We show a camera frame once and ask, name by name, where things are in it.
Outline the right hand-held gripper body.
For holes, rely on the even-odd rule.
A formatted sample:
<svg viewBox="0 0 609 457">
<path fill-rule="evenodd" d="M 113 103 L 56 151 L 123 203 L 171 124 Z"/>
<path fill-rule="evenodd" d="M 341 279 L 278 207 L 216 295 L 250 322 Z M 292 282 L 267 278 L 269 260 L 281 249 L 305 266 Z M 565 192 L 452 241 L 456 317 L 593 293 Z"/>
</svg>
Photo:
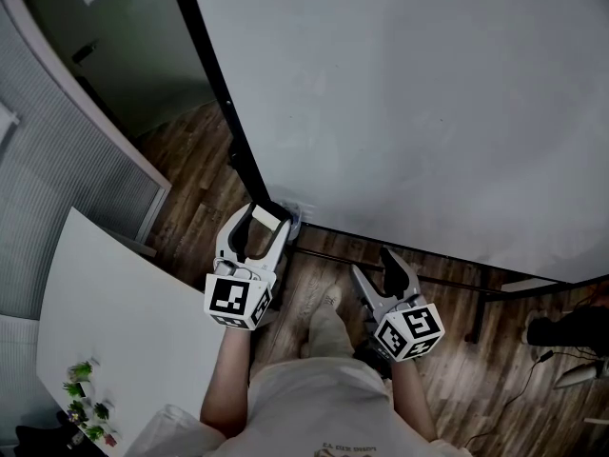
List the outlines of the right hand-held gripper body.
<svg viewBox="0 0 609 457">
<path fill-rule="evenodd" d="M 433 303 L 389 311 L 374 331 L 381 355 L 403 362 L 431 351 L 444 336 L 440 314 Z"/>
</svg>

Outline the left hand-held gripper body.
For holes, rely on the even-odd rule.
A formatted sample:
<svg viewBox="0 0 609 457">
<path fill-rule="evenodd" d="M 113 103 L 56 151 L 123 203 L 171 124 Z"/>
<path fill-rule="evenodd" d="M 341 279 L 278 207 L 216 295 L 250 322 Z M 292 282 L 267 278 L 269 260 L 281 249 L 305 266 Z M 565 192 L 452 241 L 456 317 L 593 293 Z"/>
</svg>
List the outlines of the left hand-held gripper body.
<svg viewBox="0 0 609 457">
<path fill-rule="evenodd" d="M 277 317 L 271 308 L 272 271 L 216 257 L 213 272 L 206 275 L 205 313 L 228 328 L 255 330 Z"/>
</svg>

